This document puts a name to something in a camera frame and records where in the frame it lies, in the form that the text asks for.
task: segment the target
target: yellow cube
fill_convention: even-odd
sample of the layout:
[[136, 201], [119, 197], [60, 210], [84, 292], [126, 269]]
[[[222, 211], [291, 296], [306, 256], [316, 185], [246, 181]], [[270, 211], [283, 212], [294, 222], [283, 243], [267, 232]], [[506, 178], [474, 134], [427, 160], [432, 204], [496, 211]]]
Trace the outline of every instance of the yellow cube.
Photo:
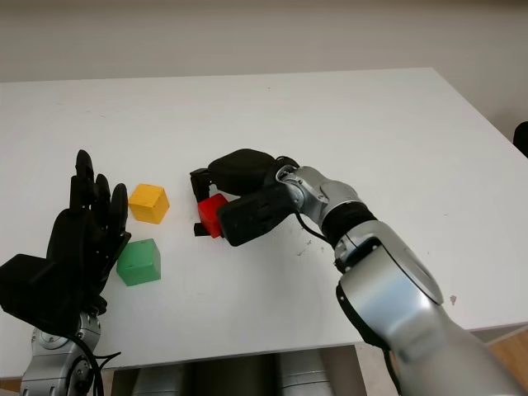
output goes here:
[[140, 184], [129, 198], [132, 215], [147, 223], [160, 224], [168, 210], [167, 194], [163, 187]]

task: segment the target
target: red cube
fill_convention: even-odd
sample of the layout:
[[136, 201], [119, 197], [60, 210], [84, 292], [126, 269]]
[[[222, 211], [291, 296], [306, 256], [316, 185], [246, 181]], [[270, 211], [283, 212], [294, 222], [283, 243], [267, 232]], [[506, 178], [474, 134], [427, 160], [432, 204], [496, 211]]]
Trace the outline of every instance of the red cube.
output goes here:
[[222, 229], [220, 228], [220, 222], [218, 221], [216, 211], [227, 203], [228, 200], [226, 200], [222, 194], [216, 194], [215, 196], [211, 196], [198, 203], [200, 221], [213, 238], [222, 235]]

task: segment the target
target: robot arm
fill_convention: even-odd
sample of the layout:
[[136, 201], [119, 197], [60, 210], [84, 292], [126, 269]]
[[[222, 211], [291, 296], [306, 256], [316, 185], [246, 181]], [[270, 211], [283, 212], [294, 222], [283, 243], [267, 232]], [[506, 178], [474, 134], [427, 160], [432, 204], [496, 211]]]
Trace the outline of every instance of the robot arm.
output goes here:
[[94, 180], [85, 151], [75, 167], [69, 207], [55, 220], [46, 258], [17, 254], [0, 267], [0, 305], [35, 326], [24, 396], [80, 396], [92, 381], [94, 395], [103, 396], [92, 351], [101, 335], [97, 316], [106, 312], [100, 293], [130, 239], [128, 198], [124, 184], [111, 194], [102, 174]]
[[[251, 157], [252, 150], [240, 151]], [[211, 174], [225, 177], [221, 172], [225, 168], [243, 167], [238, 153], [212, 163]], [[372, 215], [352, 187], [289, 158], [269, 161], [267, 166], [267, 172], [260, 172], [266, 176], [246, 184], [251, 187], [242, 191], [245, 196], [218, 210], [224, 236], [238, 246], [294, 212], [316, 223], [332, 244], [342, 273], [339, 304], [365, 342], [393, 352], [403, 396], [527, 395], [482, 342], [450, 320], [431, 273], [387, 224]], [[232, 172], [229, 183], [217, 187], [236, 193], [230, 188], [236, 180], [238, 173]]]

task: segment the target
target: white wall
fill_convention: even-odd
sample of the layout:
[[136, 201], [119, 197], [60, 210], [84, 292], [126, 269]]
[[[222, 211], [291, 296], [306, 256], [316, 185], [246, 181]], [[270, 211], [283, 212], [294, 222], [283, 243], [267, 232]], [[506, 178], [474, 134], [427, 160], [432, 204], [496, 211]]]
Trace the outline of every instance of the white wall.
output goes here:
[[0, 6], [3, 82], [433, 66], [508, 138], [528, 120], [528, 4], [24, 3]]

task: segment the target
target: floor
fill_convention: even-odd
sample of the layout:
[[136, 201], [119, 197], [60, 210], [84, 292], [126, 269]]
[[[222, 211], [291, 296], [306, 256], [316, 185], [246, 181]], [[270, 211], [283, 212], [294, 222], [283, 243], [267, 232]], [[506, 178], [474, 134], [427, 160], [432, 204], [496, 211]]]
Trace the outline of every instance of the floor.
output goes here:
[[[496, 342], [490, 346], [490, 349], [528, 390], [528, 330]], [[112, 373], [105, 374], [107, 377], [105, 391], [110, 394]], [[19, 379], [0, 380], [0, 389], [18, 392], [20, 383]]]

